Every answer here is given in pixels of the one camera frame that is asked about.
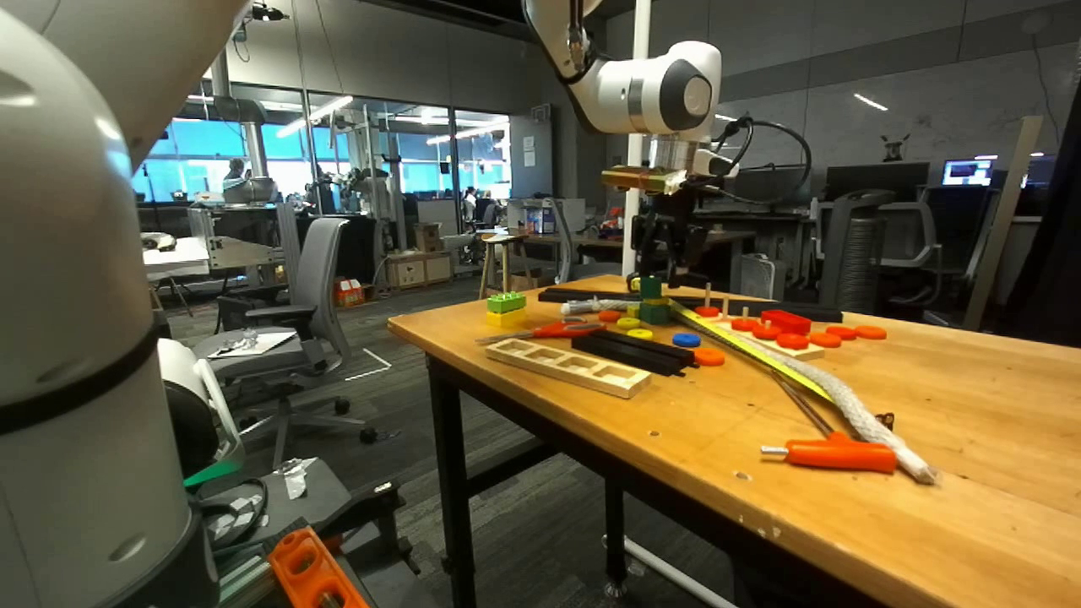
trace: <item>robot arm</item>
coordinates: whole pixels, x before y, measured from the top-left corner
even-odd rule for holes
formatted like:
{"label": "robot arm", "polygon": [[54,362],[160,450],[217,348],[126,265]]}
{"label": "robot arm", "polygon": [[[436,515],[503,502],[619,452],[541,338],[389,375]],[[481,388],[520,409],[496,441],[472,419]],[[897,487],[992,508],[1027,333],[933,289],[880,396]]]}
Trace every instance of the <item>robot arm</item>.
{"label": "robot arm", "polygon": [[0,0],[0,606],[217,597],[128,179],[240,6]]}
{"label": "robot arm", "polygon": [[713,109],[718,101],[718,50],[713,44],[683,40],[670,56],[648,62],[601,62],[581,26],[598,0],[523,0],[523,15],[536,30],[551,66],[571,88],[581,116],[598,132],[648,132],[678,141],[707,141],[713,136]]}
{"label": "robot arm", "polygon": [[678,284],[699,186],[730,176],[730,164],[718,159],[718,141],[713,141],[722,62],[713,44],[699,40],[678,40],[648,62],[601,62],[581,26],[581,18],[596,6],[598,0],[587,0],[587,6],[581,0],[523,0],[551,66],[598,132],[648,132],[683,141],[672,174],[637,166],[609,174],[616,186],[660,192],[653,213],[635,216],[630,248],[637,249],[637,275],[662,271],[670,284]]}

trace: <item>orange box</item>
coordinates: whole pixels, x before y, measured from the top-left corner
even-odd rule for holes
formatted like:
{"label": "orange box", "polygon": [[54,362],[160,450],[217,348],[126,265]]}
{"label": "orange box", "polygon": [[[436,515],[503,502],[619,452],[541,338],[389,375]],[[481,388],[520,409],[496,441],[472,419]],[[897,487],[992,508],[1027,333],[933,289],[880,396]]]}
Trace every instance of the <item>orange box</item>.
{"label": "orange box", "polygon": [[371,608],[311,526],[281,539],[269,567],[293,608]]}

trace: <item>computer monitor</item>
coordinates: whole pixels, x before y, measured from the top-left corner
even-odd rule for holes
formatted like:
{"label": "computer monitor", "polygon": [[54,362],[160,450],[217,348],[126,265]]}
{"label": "computer monitor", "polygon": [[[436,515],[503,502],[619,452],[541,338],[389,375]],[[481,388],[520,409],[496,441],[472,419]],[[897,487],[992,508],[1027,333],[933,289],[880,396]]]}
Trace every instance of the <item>computer monitor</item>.
{"label": "computer monitor", "polygon": [[991,159],[946,164],[942,186],[991,186],[991,184],[992,184]]}
{"label": "computer monitor", "polygon": [[269,202],[275,198],[275,179],[242,179],[240,186],[223,192],[227,202]]}
{"label": "computer monitor", "polygon": [[880,164],[880,166],[830,166],[825,174],[825,201],[842,201],[846,192],[891,191],[891,201],[919,201],[928,184],[924,164]]}

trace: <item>screwdriver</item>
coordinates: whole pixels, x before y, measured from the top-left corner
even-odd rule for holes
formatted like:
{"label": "screwdriver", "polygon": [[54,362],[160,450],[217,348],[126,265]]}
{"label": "screwdriver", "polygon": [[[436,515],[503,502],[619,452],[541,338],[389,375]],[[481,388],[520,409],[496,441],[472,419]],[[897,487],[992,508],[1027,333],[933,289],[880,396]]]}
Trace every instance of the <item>screwdriver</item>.
{"label": "screwdriver", "polygon": [[812,419],[812,427],[825,441],[790,441],[785,445],[761,445],[762,460],[785,460],[790,468],[812,468],[812,470],[870,470],[870,473],[897,470],[897,460],[888,445],[857,444],[846,432],[835,432],[788,380],[776,380],[776,386],[788,393],[788,398]]}

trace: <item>metal table frame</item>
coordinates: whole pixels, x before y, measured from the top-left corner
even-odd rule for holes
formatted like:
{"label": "metal table frame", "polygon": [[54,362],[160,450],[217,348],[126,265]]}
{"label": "metal table frame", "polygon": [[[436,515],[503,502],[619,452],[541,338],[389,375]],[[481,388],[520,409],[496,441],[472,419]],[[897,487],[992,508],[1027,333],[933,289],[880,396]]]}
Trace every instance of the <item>metal table frame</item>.
{"label": "metal table frame", "polygon": [[[469,525],[469,497],[496,487],[499,481],[518,478],[520,470],[543,463],[555,452],[566,452],[571,460],[584,463],[587,470],[606,478],[606,574],[609,592],[620,592],[625,584],[625,508],[620,492],[637,497],[642,505],[656,508],[660,515],[672,517],[675,525],[697,530],[703,541],[722,547],[736,567],[736,597],[761,597],[762,592],[769,602],[785,606],[874,606],[860,592],[848,587],[846,581],[829,579],[813,563],[785,553],[781,547],[768,545],[762,539],[744,530],[740,525],[718,517],[707,505],[665,487],[662,481],[648,478],[635,463],[625,463],[616,452],[581,441],[574,431],[564,431],[513,398],[493,393],[481,380],[426,354],[430,366],[430,401],[436,422],[436,468],[440,468],[440,502],[441,502],[441,533],[446,533],[446,572],[454,579],[454,606],[469,608],[475,606],[475,560],[472,560],[472,525]],[[507,415],[510,422],[532,432],[531,444],[507,450],[499,460],[481,463],[467,470],[467,437],[462,437],[462,398],[472,396],[475,401],[491,406],[493,411]]]}

